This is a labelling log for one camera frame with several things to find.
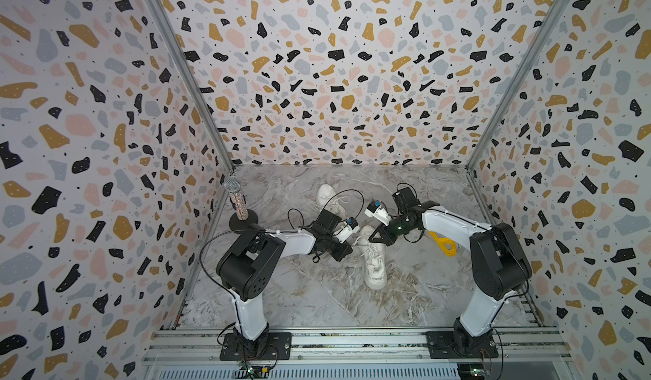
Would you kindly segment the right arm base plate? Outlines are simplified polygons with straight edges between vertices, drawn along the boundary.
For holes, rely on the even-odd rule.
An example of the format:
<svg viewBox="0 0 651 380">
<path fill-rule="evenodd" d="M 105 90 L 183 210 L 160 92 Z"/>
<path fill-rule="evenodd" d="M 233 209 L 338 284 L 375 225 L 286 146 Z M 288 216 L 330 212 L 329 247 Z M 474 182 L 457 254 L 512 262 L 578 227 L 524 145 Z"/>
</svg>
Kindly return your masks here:
<svg viewBox="0 0 651 380">
<path fill-rule="evenodd" d="M 462 327 L 453 331 L 430 331 L 425 336 L 431 359 L 498 357 L 492 329 L 479 337 L 469 336 Z"/>
</svg>

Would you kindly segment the white sneaker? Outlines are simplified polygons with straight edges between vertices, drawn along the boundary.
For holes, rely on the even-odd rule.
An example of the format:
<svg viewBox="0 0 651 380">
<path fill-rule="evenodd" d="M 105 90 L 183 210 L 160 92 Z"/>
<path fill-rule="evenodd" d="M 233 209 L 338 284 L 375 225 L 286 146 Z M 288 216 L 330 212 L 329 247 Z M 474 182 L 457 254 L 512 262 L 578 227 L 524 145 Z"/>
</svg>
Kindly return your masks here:
<svg viewBox="0 0 651 380">
<path fill-rule="evenodd" d="M 349 197 L 338 194 L 336 190 L 329 184 L 324 183 L 320 185 L 315 197 L 315 207 L 317 210 L 323 209 L 340 217 L 342 220 L 347 218 L 347 211 L 342 206 L 349 202 Z"/>
<path fill-rule="evenodd" d="M 374 231 L 374 227 L 370 225 L 362 227 L 354 245 L 364 258 L 364 282 L 367 287 L 382 290 L 388 282 L 385 259 L 387 247 L 385 244 L 370 241 Z"/>
</svg>

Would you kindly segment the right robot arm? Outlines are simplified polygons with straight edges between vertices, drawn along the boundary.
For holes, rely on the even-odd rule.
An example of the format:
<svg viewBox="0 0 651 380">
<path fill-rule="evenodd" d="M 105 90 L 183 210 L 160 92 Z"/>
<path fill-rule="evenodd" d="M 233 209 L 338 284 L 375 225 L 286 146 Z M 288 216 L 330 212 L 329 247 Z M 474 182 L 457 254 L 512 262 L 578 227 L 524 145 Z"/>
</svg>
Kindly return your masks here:
<svg viewBox="0 0 651 380">
<path fill-rule="evenodd" d="M 449 239 L 471 255 L 476 288 L 466 310 L 454 323 L 458 348 L 475 346 L 489 339 L 493 321 L 505 300 L 516 295 L 532 277 L 532 268 L 512 227 L 489 225 L 451 212 L 435 201 L 421 202 L 414 191 L 402 188 L 393 194 L 398 215 L 391 216 L 379 200 L 369 203 L 364 213 L 380 222 L 371 243 L 386 246 L 415 229 Z"/>
</svg>

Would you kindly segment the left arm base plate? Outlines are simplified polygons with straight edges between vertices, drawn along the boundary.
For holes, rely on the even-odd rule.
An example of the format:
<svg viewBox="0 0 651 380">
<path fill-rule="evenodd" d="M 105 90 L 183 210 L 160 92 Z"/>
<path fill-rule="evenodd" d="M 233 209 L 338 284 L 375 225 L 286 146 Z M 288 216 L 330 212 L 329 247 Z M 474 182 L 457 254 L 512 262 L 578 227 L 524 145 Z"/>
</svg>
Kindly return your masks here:
<svg viewBox="0 0 651 380">
<path fill-rule="evenodd" d="M 220 360 L 287 361 L 292 343 L 293 335 L 290 332 L 264 332 L 256 340 L 249 340 L 235 331 L 225 336 Z"/>
</svg>

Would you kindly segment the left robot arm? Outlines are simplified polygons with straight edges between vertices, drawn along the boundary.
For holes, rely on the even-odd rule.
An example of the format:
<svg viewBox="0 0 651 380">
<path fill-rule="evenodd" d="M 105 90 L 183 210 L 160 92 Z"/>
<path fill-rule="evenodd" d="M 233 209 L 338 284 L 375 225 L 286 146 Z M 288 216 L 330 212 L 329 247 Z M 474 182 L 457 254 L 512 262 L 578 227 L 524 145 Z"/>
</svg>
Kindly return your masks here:
<svg viewBox="0 0 651 380">
<path fill-rule="evenodd" d="M 323 210 L 305 227 L 271 231 L 256 223 L 234 227 L 237 239 L 222 256 L 216 273 L 232 295 L 236 331 L 254 342 L 268 332 L 264 316 L 263 291 L 282 258 L 312 256 L 317 262 L 328 253 L 342 261 L 353 249 L 349 238 L 359 232 L 353 217 L 345 220 Z"/>
</svg>

